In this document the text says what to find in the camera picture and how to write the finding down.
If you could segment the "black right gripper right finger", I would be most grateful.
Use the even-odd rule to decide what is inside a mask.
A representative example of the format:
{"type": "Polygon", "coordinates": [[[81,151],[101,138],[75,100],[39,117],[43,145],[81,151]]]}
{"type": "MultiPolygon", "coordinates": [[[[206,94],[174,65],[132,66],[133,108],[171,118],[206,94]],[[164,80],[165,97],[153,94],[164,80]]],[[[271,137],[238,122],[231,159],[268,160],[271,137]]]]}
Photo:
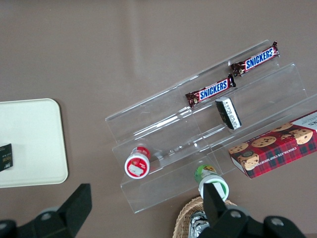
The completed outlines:
{"type": "Polygon", "coordinates": [[[201,238],[304,238],[305,235],[289,219],[267,216],[262,223],[239,210],[229,209],[212,184],[204,185],[204,211],[209,227],[201,238]]]}

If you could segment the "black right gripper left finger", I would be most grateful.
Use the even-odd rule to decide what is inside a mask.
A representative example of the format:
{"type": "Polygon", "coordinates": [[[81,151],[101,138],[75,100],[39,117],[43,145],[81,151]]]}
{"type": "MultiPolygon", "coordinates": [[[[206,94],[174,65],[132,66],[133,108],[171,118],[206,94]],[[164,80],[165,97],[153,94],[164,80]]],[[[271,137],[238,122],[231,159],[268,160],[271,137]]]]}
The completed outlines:
{"type": "Polygon", "coordinates": [[[92,210],[91,185],[82,183],[56,210],[46,211],[18,227],[14,220],[1,220],[2,238],[74,238],[92,210]]]}

